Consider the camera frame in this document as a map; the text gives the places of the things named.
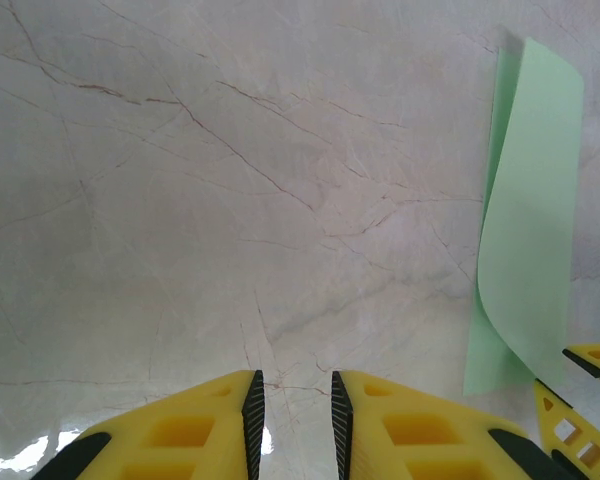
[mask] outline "light green sheet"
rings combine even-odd
[[[542,45],[500,51],[465,394],[562,378],[582,98]]]

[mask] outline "black rubber edge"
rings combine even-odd
[[[247,456],[247,478],[260,477],[260,449],[264,427],[264,383],[262,370],[256,370],[242,404],[244,448]]]
[[[331,423],[336,444],[339,480],[349,480],[351,441],[353,438],[353,406],[340,372],[331,375]]]
[[[551,450],[551,458],[553,458],[554,462],[558,463],[562,466],[567,472],[571,474],[573,478],[576,480],[589,480],[578,467],[576,467],[571,460],[569,460],[560,450]]]
[[[579,480],[528,438],[499,428],[489,430],[489,435],[531,480]]]
[[[562,354],[571,360],[573,363],[578,365],[581,369],[591,375],[593,378],[600,378],[600,367],[596,367],[593,363],[588,362],[580,355],[573,353],[568,348],[562,351]]]
[[[71,442],[31,480],[76,480],[111,440],[106,432]]]
[[[558,399],[564,403],[567,407],[569,407],[571,410],[573,410],[573,405],[571,405],[569,402],[567,402],[564,398],[562,398],[560,395],[558,395],[556,392],[554,392],[553,390],[551,390],[551,388],[549,388],[549,385],[547,385],[546,383],[544,383],[542,380],[540,380],[539,378],[536,378],[536,382],[538,382],[540,385],[542,385],[544,388],[546,388],[547,390],[549,390],[551,393],[553,393],[556,397],[558,397]]]

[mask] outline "marble floor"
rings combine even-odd
[[[262,368],[262,478],[333,479],[330,373],[462,378],[498,47],[586,85],[573,341],[600,341],[600,0],[0,0],[0,479]]]

